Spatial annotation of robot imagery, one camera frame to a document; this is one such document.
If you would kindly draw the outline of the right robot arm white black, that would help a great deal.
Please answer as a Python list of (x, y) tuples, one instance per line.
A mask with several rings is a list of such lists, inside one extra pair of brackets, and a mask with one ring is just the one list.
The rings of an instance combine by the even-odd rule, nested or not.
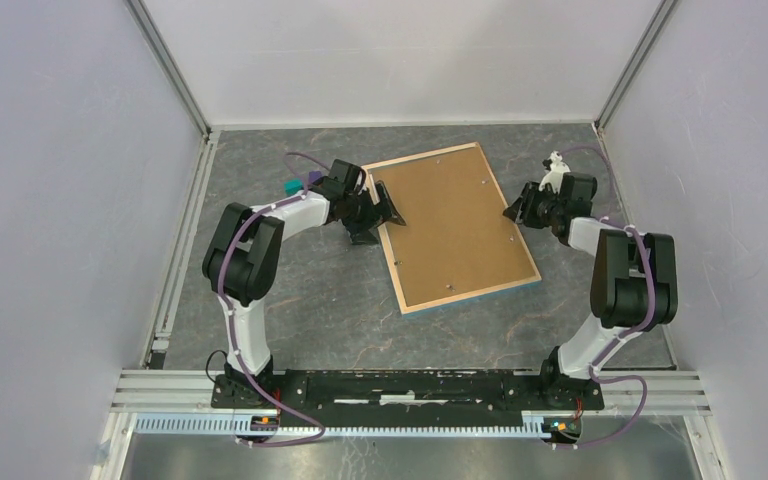
[(599, 407), (606, 362), (630, 340), (670, 323), (678, 309), (673, 237), (595, 218), (597, 187), (593, 176), (579, 173), (562, 174), (556, 186), (528, 182), (503, 212), (594, 260), (590, 314), (541, 364), (538, 396), (554, 409)]

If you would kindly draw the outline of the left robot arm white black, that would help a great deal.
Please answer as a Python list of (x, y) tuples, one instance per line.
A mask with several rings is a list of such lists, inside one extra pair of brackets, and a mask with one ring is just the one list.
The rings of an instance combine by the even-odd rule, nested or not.
[(274, 394), (264, 299), (275, 282), (283, 243), (339, 222), (352, 244), (373, 245), (378, 241), (374, 229), (406, 223), (386, 185), (377, 181), (368, 188), (358, 165), (336, 159), (327, 171), (310, 172), (299, 181), (296, 192), (272, 203), (228, 204), (202, 261), (202, 274), (225, 316), (224, 376), (236, 383), (236, 394), (250, 407), (266, 405)]

